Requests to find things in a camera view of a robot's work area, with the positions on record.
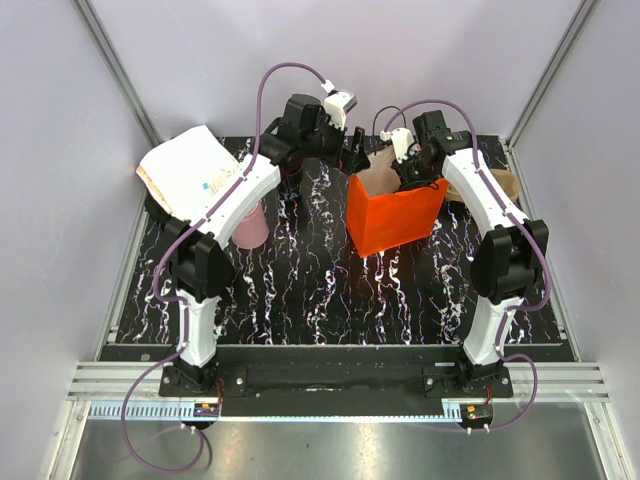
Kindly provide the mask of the orange paper bag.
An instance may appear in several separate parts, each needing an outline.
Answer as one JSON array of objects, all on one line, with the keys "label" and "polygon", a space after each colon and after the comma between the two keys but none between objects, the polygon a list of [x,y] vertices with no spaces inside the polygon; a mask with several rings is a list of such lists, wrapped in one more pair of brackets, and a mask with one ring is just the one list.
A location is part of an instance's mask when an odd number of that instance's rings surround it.
[{"label": "orange paper bag", "polygon": [[428,237],[449,183],[404,186],[391,145],[368,154],[370,166],[349,177],[346,226],[361,258]]}]

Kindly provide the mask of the black coffee cup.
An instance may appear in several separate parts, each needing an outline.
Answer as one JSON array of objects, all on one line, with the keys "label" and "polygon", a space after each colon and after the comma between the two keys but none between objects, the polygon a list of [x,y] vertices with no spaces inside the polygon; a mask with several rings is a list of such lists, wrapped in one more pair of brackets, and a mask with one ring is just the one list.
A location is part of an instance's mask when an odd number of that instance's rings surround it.
[{"label": "black coffee cup", "polygon": [[277,186],[279,197],[284,201],[294,201],[300,197],[303,168],[301,166],[280,167],[281,181]]}]

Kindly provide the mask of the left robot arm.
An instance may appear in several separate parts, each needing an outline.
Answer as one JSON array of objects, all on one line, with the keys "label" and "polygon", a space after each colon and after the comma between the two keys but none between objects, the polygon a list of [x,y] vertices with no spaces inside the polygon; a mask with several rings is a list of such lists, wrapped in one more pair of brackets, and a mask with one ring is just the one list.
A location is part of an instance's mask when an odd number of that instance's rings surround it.
[{"label": "left robot arm", "polygon": [[363,129],[356,130],[350,145],[344,143],[347,114],[356,103],[355,94],[345,90],[332,89],[322,100],[292,95],[283,114],[258,130],[252,154],[212,200],[185,218],[165,216],[162,227],[169,245],[156,271],[171,274],[180,326],[168,361],[193,395],[208,394],[216,382],[215,311],[235,277],[225,253],[232,233],[267,193],[295,183],[307,159],[319,159],[345,174],[368,167]]}]

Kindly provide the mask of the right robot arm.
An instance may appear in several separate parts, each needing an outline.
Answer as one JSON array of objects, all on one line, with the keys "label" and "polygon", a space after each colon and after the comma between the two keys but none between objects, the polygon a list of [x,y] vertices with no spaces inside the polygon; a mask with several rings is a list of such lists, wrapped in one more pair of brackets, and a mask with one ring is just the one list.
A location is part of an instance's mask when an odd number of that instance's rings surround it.
[{"label": "right robot arm", "polygon": [[411,129],[385,128],[380,137],[393,147],[392,167],[403,189],[446,180],[482,236],[470,267],[476,309],[449,377],[463,395],[484,393],[503,377],[507,330],[524,310],[527,291],[547,277],[548,227],[529,219],[505,193],[473,127],[454,132],[435,110],[416,117]]}]

